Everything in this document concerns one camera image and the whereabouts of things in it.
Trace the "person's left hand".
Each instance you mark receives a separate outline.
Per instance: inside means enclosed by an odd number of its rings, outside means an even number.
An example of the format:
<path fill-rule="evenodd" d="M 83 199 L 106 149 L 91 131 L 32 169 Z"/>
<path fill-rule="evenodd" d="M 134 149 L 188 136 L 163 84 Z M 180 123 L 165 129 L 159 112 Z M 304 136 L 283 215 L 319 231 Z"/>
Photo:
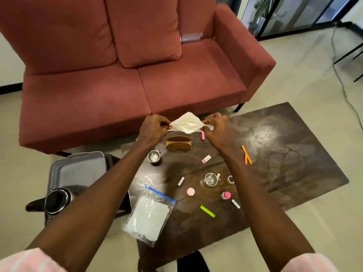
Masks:
<path fill-rule="evenodd" d="M 155 147 L 166 136 L 167 132 L 160 127 L 159 114 L 152 114 L 145 118 L 139 131 L 137 141 L 148 147 Z"/>

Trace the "person's right hand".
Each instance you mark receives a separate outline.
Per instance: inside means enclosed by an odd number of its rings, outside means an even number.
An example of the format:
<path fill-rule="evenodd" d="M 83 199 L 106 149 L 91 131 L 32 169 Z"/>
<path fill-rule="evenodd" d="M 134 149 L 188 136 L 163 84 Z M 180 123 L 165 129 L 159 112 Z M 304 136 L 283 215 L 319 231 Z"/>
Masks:
<path fill-rule="evenodd" d="M 219 152 L 227 152 L 237 148 L 235 131 L 229 118 L 224 114 L 219 113 L 215 131 L 205 131 L 204 133 L 210 144 Z"/>

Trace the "white paper napkin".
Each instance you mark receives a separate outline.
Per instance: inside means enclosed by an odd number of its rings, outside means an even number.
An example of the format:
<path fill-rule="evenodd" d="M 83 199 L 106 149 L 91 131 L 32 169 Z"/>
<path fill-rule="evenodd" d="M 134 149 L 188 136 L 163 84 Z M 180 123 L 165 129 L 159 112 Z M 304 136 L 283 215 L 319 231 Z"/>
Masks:
<path fill-rule="evenodd" d="M 204 124 L 196 115 L 187 112 L 170 124 L 171 128 L 168 132 L 179 131 L 191 134 L 194 132 L 202 132 L 204 126 L 208 127 L 210 130 L 214 129 L 214 126 Z"/>

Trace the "person's left forearm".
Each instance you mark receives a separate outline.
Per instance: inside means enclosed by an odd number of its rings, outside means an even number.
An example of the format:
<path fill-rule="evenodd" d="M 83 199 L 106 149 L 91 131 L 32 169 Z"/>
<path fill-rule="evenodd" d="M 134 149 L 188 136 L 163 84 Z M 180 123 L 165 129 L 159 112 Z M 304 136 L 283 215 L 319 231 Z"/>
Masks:
<path fill-rule="evenodd" d="M 139 136 L 128 153 L 37 235 L 38 248 L 67 272 L 85 272 L 104 241 L 134 177 L 162 138 Z"/>

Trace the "person's right forearm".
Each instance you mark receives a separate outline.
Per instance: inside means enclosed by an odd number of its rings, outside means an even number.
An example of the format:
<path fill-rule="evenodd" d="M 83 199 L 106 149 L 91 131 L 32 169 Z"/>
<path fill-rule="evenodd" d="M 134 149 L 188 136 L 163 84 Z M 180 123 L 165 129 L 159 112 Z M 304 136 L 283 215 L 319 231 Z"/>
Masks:
<path fill-rule="evenodd" d="M 237 147 L 218 147 L 237 189 L 257 247 L 270 272 L 280 272 L 290 260 L 315 253 L 306 237 L 265 188 L 254 180 Z"/>

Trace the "clear zip bag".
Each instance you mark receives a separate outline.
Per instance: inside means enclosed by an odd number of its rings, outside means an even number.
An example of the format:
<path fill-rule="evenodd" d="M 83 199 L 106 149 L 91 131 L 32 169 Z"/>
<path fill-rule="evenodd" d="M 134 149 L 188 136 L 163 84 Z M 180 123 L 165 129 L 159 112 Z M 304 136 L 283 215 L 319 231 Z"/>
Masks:
<path fill-rule="evenodd" d="M 138 199 L 139 199 L 141 196 L 143 196 L 143 195 L 149 196 L 149 197 L 151 197 L 151 198 L 155 199 L 157 202 L 160 202 L 160 203 L 166 204 L 166 205 L 169 207 L 170 211 L 169 211 L 169 214 L 168 214 L 168 216 L 167 216 L 167 219 L 166 219 L 166 221 L 165 221 L 165 223 L 164 223 L 164 226 L 162 227 L 162 230 L 163 230 L 163 229 L 164 229 L 164 227 L 165 227 L 165 225 L 166 225 L 167 220 L 168 220 L 168 219 L 169 219 L 169 217 L 170 217 L 170 214 L 171 214 L 171 212 L 172 212 L 173 208 L 174 208 L 174 207 L 175 207 L 175 205 L 176 205 L 176 201 L 175 201 L 174 199 L 172 199 L 172 198 L 170 198 L 170 197 L 166 196 L 165 194 L 163 194 L 163 193 L 161 193 L 161 192 L 157 191 L 156 189 L 154 189 L 154 188 L 152 188 L 152 187 L 148 186 L 148 185 L 145 185 L 144 189 L 142 189 L 142 191 L 140 192 L 140 195 L 139 195 Z M 153 248 L 153 247 L 155 246 L 155 244 L 157 243 L 157 241 L 156 241 L 155 243 L 153 243 L 153 244 L 145 243 L 145 242 L 143 242 L 143 243 Z"/>

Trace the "clear plastic case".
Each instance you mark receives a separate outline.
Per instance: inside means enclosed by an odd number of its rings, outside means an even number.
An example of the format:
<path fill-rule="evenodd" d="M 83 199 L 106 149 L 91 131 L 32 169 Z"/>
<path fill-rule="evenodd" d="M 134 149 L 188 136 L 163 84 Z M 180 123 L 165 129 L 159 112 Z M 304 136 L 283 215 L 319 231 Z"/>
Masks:
<path fill-rule="evenodd" d="M 192 43 L 202 40 L 202 33 L 192 33 L 181 36 L 181 44 Z"/>

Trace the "small red back cushion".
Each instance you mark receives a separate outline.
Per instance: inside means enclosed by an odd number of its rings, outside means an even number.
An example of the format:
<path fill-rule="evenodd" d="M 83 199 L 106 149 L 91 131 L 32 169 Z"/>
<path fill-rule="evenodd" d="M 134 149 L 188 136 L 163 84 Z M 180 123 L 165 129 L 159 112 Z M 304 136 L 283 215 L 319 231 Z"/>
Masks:
<path fill-rule="evenodd" d="M 178 0 L 105 0 L 124 68 L 179 60 Z"/>

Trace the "potted green plant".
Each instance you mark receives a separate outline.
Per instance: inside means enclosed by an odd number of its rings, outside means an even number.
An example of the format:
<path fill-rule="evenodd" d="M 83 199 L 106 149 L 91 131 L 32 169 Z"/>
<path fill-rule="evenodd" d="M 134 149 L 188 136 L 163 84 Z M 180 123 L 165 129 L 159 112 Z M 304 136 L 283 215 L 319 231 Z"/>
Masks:
<path fill-rule="evenodd" d="M 281 0 L 257 0 L 248 23 L 248 31 L 256 38 L 264 31 L 271 31 L 275 22 L 281 20 L 285 13 L 277 13 Z"/>

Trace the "black electric kettle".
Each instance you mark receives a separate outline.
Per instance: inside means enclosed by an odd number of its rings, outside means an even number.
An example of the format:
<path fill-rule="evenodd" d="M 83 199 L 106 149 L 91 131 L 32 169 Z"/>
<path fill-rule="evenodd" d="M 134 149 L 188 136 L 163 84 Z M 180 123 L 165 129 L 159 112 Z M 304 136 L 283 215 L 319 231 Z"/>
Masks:
<path fill-rule="evenodd" d="M 59 214 L 71 203 L 80 193 L 87 189 L 86 186 L 71 185 L 59 187 L 49 192 L 44 198 L 37 199 L 25 206 L 27 212 L 43 212 L 45 214 L 45 225 L 54 216 Z"/>

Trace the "large red back cushion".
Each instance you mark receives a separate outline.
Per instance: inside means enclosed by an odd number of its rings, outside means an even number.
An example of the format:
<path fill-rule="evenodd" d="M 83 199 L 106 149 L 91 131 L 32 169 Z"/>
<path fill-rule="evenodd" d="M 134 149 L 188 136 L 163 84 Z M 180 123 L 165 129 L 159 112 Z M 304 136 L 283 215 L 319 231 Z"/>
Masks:
<path fill-rule="evenodd" d="M 117 61 L 104 0 L 0 0 L 0 32 L 34 75 Z"/>

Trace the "person's pink right sleeve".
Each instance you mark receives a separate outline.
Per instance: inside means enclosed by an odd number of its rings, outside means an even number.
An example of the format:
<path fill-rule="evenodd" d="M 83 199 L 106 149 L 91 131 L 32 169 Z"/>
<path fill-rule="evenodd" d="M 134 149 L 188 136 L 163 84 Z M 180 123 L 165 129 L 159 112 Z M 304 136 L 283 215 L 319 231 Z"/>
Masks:
<path fill-rule="evenodd" d="M 339 272 L 339 270 L 323 254 L 305 253 L 291 259 L 281 272 Z"/>

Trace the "person's pink sleeve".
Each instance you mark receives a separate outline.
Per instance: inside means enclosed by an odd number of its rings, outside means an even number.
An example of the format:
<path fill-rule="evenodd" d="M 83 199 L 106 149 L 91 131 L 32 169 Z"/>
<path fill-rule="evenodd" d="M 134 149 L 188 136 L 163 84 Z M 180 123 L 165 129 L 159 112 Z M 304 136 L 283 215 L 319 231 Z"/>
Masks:
<path fill-rule="evenodd" d="M 291 259 L 281 272 L 339 272 L 339 270 L 323 254 L 305 253 Z"/>
<path fill-rule="evenodd" d="M 0 260 L 0 272 L 67 272 L 67 270 L 39 248 L 34 248 Z"/>

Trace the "person's pink left sleeve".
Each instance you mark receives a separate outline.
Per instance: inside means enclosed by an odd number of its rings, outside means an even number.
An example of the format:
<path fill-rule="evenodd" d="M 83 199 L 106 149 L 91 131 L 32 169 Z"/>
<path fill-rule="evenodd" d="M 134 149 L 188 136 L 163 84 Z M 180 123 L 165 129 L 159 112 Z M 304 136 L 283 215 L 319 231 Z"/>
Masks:
<path fill-rule="evenodd" d="M 0 260 L 0 272 L 67 272 L 67 270 L 39 248 L 34 248 Z"/>

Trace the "glass partition with black frame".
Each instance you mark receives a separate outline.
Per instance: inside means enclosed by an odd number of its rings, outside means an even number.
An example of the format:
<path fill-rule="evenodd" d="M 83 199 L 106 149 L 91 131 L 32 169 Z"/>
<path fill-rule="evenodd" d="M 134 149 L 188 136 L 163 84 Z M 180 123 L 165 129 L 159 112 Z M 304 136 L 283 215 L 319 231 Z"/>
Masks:
<path fill-rule="evenodd" d="M 248 29 L 257 0 L 217 0 L 227 4 Z M 271 31 L 264 31 L 258 41 L 333 27 L 360 0 L 281 0 L 277 13 L 285 13 Z"/>

